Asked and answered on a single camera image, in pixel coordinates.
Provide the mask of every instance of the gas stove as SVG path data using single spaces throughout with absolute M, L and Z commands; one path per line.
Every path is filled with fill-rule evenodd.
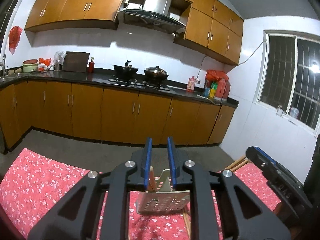
M 131 79 L 129 81 L 121 80 L 116 76 L 112 76 L 109 80 L 110 83 L 117 84 L 119 86 L 127 86 L 127 87 L 137 87 L 137 88 L 144 88 L 144 89 L 155 89 L 155 90 L 162 90 L 162 91 L 170 91 L 170 89 L 164 84 L 152 84 L 150 82 L 146 82 L 145 80 L 139 81 L 137 79 Z

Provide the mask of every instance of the red floral tablecloth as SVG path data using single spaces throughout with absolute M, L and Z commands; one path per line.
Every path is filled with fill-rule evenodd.
M 27 238 L 31 228 L 65 195 L 88 170 L 59 163 L 23 149 L 0 184 L 0 205 L 12 223 Z M 246 164 L 236 175 L 271 209 L 280 202 L 266 184 L 266 179 L 254 164 Z M 136 212 L 138 192 L 130 194 L 129 233 L 131 239 L 168 240 L 188 234 L 182 214 L 142 216 Z M 97 239 L 100 236 L 103 211 Z

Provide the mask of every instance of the range hood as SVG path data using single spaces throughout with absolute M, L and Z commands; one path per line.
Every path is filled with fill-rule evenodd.
M 182 33 L 185 25 L 168 16 L 171 0 L 144 0 L 142 9 L 124 8 L 118 11 L 119 22 L 146 27 L 165 33 Z

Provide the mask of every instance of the black countertop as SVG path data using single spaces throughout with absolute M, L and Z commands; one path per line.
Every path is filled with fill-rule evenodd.
M 44 73 L 19 73 L 12 76 L 8 76 L 4 79 L 0 79 L 0 88 L 7 87 L 11 84 L 17 83 L 22 80 L 51 80 L 51 81 L 63 81 L 63 82 L 71 82 L 71 83 L 81 83 L 81 84 L 92 84 L 92 85 L 100 85 L 103 87 L 114 87 L 128 90 L 136 90 L 140 92 L 146 92 L 151 94 L 163 95 L 163 96 L 171 96 L 174 98 L 182 98 L 189 99 L 194 101 L 206 102 L 209 104 L 220 104 L 220 101 L 213 100 L 211 102 L 208 99 L 201 98 L 198 95 L 202 95 L 201 92 L 186 92 L 185 89 L 168 87 L 170 91 L 165 90 L 156 90 L 148 87 L 141 86 L 126 86 L 115 84 L 114 82 L 108 81 L 112 75 L 109 74 L 88 74 L 88 73 L 80 73 L 80 72 L 65 72 L 65 71 L 48 71 Z M 222 102 L 222 105 L 230 106 L 233 108 L 238 107 L 238 101 L 228 98 L 226 102 Z

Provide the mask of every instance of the red bowl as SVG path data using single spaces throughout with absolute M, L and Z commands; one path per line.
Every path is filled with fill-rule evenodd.
M 23 62 L 24 64 L 35 64 L 38 63 L 37 59 L 28 59 L 26 61 Z

